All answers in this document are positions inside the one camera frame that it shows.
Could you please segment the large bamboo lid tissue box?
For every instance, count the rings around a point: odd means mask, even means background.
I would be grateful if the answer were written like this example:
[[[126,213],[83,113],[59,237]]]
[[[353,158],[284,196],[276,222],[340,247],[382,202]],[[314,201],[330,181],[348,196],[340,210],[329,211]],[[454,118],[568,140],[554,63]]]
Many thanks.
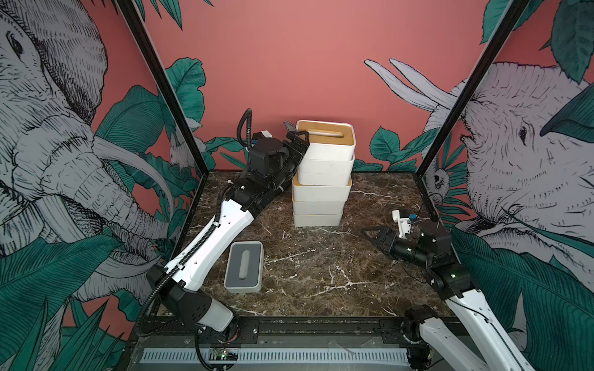
[[[346,202],[352,187],[352,178],[344,186],[303,185],[298,176],[293,177],[292,199],[297,202]]]

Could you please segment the yellow lid tissue box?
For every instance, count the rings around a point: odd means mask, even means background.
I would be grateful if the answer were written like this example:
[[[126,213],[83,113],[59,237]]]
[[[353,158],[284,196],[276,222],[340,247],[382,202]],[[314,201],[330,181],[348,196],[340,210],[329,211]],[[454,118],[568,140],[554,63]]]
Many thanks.
[[[343,213],[345,201],[292,201],[293,213],[306,215],[339,215]]]

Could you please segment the grey lid tissue box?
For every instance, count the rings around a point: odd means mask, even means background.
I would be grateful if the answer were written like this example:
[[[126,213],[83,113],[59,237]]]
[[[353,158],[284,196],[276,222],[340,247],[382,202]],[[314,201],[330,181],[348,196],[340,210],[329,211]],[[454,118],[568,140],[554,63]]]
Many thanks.
[[[350,174],[307,173],[298,171],[297,178],[301,185],[308,186],[347,186],[350,184]]]
[[[232,294],[260,292],[264,248],[260,241],[239,241],[230,246],[224,287]]]

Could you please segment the small bamboo lid tissue box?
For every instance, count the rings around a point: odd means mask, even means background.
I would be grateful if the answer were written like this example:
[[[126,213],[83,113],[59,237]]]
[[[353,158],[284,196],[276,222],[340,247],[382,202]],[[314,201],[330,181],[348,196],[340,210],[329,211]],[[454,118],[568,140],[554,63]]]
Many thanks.
[[[309,133],[305,159],[346,162],[354,157],[357,141],[352,125],[299,120],[296,129]]]

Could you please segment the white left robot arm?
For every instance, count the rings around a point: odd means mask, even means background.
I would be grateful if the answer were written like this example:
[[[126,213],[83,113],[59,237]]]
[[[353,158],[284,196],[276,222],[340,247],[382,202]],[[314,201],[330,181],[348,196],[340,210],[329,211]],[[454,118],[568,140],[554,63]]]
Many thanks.
[[[206,276],[241,231],[289,188],[308,148],[306,131],[290,131],[283,141],[258,133],[247,167],[222,188],[210,222],[166,266],[148,270],[152,292],[140,314],[159,300],[183,326],[226,332],[235,314],[201,291]]]

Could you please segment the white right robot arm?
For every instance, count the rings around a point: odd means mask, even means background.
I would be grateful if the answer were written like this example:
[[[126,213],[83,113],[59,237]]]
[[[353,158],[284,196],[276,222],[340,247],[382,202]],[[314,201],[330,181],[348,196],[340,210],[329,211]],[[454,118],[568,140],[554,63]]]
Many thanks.
[[[531,370],[487,303],[484,293],[462,265],[452,237],[439,222],[419,224],[419,239],[405,239],[408,221],[397,230],[389,226],[363,228],[364,238],[396,261],[419,267],[426,283],[453,311],[478,351],[473,352],[427,305],[408,309],[399,332],[413,346],[408,351],[412,369],[428,370],[437,352],[454,370]]]

